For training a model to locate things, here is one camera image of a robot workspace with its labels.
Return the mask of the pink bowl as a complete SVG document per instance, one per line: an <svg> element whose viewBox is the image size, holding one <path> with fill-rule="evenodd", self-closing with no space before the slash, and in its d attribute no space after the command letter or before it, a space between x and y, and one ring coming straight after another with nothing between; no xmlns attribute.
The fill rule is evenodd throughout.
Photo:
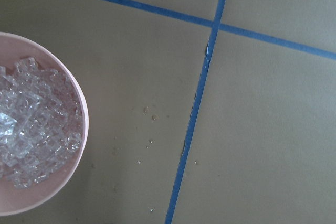
<svg viewBox="0 0 336 224"><path fill-rule="evenodd" d="M57 194L73 176L84 153L89 131L89 112L83 91L67 67L50 51L38 43L19 35L1 32L1 65L12 70L20 59L34 57L42 68L54 68L64 72L72 82L80 101L83 115L82 142L73 158L50 177L27 189L16 189L1 179L1 216L11 216L34 209Z"/></svg>

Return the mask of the pile of ice cubes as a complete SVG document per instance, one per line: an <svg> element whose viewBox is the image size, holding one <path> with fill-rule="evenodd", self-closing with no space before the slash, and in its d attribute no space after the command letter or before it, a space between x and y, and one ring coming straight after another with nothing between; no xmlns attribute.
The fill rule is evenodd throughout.
<svg viewBox="0 0 336 224"><path fill-rule="evenodd" d="M1 67L1 177L29 188L59 171L82 142L80 101L69 77L32 58Z"/></svg>

